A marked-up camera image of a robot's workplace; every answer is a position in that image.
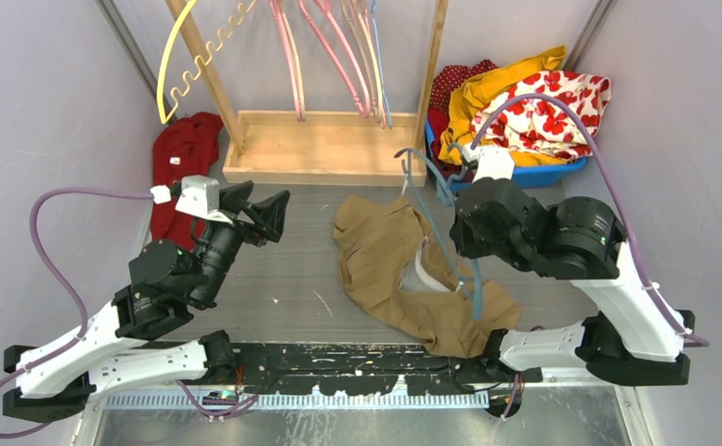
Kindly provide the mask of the teal blue wire hanger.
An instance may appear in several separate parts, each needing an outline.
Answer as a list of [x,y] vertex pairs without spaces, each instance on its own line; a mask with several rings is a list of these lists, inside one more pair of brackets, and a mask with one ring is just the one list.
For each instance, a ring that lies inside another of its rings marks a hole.
[[422,208],[427,222],[433,229],[435,241],[438,243],[442,254],[448,261],[451,272],[457,280],[458,289],[471,302],[472,319],[474,321],[480,321],[484,306],[484,293],[479,262],[476,259],[468,259],[459,253],[457,244],[450,237],[450,230],[446,224],[444,224],[444,229],[440,229],[436,217],[427,208],[423,193],[415,185],[415,164],[419,162],[427,172],[433,175],[436,199],[452,211],[452,223],[456,217],[455,196],[450,189],[453,177],[449,177],[449,179],[444,178],[434,163],[425,154],[414,148],[401,149],[397,151],[393,157],[400,161],[401,170],[404,175],[403,192],[408,188],[414,189],[414,197]]

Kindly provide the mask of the tan brown skirt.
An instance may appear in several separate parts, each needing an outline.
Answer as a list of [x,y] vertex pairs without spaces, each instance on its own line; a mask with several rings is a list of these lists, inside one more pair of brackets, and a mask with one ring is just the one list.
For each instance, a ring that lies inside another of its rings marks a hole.
[[430,354],[477,357],[492,331],[519,322],[521,307],[495,281],[481,286],[481,314],[473,317],[470,264],[442,252],[427,218],[404,197],[387,204],[348,197],[335,213],[334,239],[348,297]]

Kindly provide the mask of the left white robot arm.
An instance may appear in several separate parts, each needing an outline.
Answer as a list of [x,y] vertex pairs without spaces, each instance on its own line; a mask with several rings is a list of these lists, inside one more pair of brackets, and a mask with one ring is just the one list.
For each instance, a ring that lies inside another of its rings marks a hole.
[[145,199],[193,218],[192,247],[148,243],[129,262],[129,284],[99,311],[80,307],[79,324],[41,347],[7,348],[4,369],[14,384],[3,395],[3,414],[48,424],[136,387],[235,379],[239,362],[224,331],[171,348],[153,342],[191,322],[195,310],[215,306],[242,246],[281,239],[290,192],[255,203],[253,188],[252,181],[223,188],[196,175],[145,192]]

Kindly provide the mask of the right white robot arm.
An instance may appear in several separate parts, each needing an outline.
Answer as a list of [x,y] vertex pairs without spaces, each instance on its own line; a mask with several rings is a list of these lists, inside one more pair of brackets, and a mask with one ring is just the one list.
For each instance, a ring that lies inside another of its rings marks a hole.
[[460,191],[450,236],[459,255],[494,256],[513,269],[569,282],[597,314],[559,329],[496,329],[482,368],[503,382],[541,367],[582,367],[626,387],[684,386],[684,330],[694,314],[653,302],[638,277],[624,223],[604,202],[574,196],[543,205],[510,179],[489,177]]

